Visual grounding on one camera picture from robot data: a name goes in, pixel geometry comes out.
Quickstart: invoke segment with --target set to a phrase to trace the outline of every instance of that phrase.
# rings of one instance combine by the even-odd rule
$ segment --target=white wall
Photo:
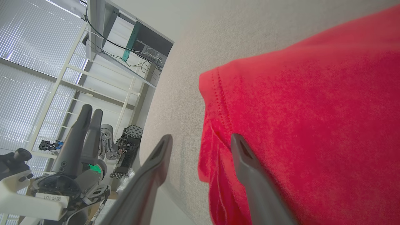
[[[206,10],[205,0],[108,0],[173,42],[191,20]]]

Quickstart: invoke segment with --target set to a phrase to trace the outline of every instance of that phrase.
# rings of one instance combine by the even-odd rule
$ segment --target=wire
[[[90,204],[90,205],[86,205],[86,206],[84,206],[83,208],[81,208],[81,209],[75,211],[74,213],[72,213],[71,215],[69,215],[66,224],[69,223],[70,219],[71,219],[75,214],[79,213],[80,211],[82,211],[82,210],[84,210],[84,209],[89,208],[90,206],[92,206],[92,205],[94,205],[94,204],[96,204],[96,203],[93,203],[93,204]]]
[[[140,56],[139,54],[137,54],[136,52],[138,52],[138,51],[134,51],[134,50],[132,50],[132,49],[128,49],[128,48],[122,47],[122,46],[120,46],[120,45],[118,45],[118,44],[116,44],[116,43],[114,43],[114,42],[112,42],[112,41],[106,39],[106,38],[105,38],[100,32],[98,32],[98,31],[92,26],[92,24],[90,23],[89,18],[88,18],[88,8],[86,8],[85,19],[86,19],[86,21],[88,22],[88,24],[90,25],[90,27],[91,27],[94,31],[96,31],[96,33],[98,33],[104,40],[106,40],[106,41],[110,42],[111,44],[113,44],[113,45],[115,45],[115,46],[118,46],[118,47],[120,47],[120,48],[122,48],[122,49],[125,49],[125,50],[128,50],[128,51],[131,51],[131,52],[135,53],[136,55],[138,55],[138,56],[141,57],[142,59],[148,61],[148,62],[151,63],[151,64],[154,64],[155,67],[157,67],[157,69],[158,69],[160,72],[162,71],[162,70],[160,69],[160,67],[159,67],[156,63],[153,63],[153,62],[151,62],[151,61],[149,61],[149,60],[143,58],[143,57]]]
[[[154,77],[154,73],[150,71],[148,65],[147,65],[145,62],[142,62],[142,63],[139,63],[139,64],[137,64],[137,65],[133,65],[133,66],[132,66],[132,65],[130,65],[128,62],[126,62],[125,60],[123,60],[121,57],[116,56],[116,55],[112,55],[112,54],[108,53],[107,51],[105,51],[104,49],[100,48],[100,47],[97,46],[95,43],[93,43],[93,41],[90,41],[90,42],[91,42],[92,44],[94,44],[96,47],[98,47],[99,49],[102,50],[102,51],[100,52],[100,51],[96,50],[96,48],[93,48],[92,46],[89,45],[89,47],[91,47],[92,49],[94,49],[96,52],[104,53],[104,54],[106,54],[106,55],[119,58],[119,59],[121,59],[124,63],[126,63],[129,67],[141,67],[141,70],[142,70],[143,73],[146,73],[146,72],[143,71],[143,69],[145,69],[145,68],[143,68],[143,65],[145,65],[145,66],[147,67],[147,69],[145,69],[145,70],[148,71],[148,72],[150,72],[155,80],[158,80],[158,79],[160,78],[159,76],[158,76],[158,79]]]
[[[96,213],[94,214],[92,220],[88,223],[88,225],[93,225],[93,223],[96,221],[100,212],[103,210],[104,206],[106,205],[106,202],[107,202],[109,196],[110,196],[110,189],[106,190],[103,203],[101,203],[101,205],[99,206],[99,209],[96,211]]]
[[[160,61],[161,65],[162,65],[162,66],[165,66],[164,63],[161,62],[161,59],[160,59],[160,58],[157,58],[157,57],[153,56],[152,54],[149,53],[148,50],[149,50],[149,49],[146,49],[146,52],[144,52],[144,54],[149,55],[149,56],[151,56],[151,57],[153,57],[153,58],[155,58],[155,59],[158,59],[158,60]]]
[[[87,32],[92,33],[94,35],[96,35],[97,37],[104,39],[103,37],[99,36],[98,34],[96,34],[95,32],[90,31],[89,29],[86,29]]]

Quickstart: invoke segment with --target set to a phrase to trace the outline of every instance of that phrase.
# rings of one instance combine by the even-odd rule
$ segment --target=stitching
[[[217,98],[217,101],[218,101],[218,111],[219,111],[219,114],[221,116],[222,125],[225,127],[225,129],[227,129],[228,138],[229,138],[229,135],[232,133],[232,123],[231,123],[230,116],[229,116],[229,113],[228,113],[228,108],[226,107],[226,104],[225,104],[226,103],[226,98],[225,98],[224,90],[222,89],[222,81],[221,81],[221,77],[220,77],[220,74],[219,74],[219,67],[216,68],[216,75],[217,75],[217,78],[218,78],[218,87],[216,87],[215,82],[213,82],[214,83],[214,90],[215,90],[215,97]],[[219,93],[220,96],[221,96],[220,98],[217,95],[217,91],[216,91],[217,88],[220,91],[220,93]],[[226,117],[226,119],[228,120],[227,121],[227,125],[225,125],[225,122],[224,122],[225,118],[222,116],[222,111],[223,110],[225,110],[225,114],[227,115],[227,117]]]

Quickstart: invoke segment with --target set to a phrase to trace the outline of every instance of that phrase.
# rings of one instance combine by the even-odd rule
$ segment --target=gray couch
[[[143,163],[164,134],[173,151],[164,190],[195,224],[211,224],[208,184],[197,175],[204,119],[199,75],[237,58],[283,49],[400,0],[215,0],[175,42],[161,74],[140,146]]]

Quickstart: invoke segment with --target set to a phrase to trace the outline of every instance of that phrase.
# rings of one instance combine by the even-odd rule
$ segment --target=red cloth
[[[199,86],[198,174],[214,224],[251,223],[232,133],[300,224],[400,224],[400,6],[232,61]]]

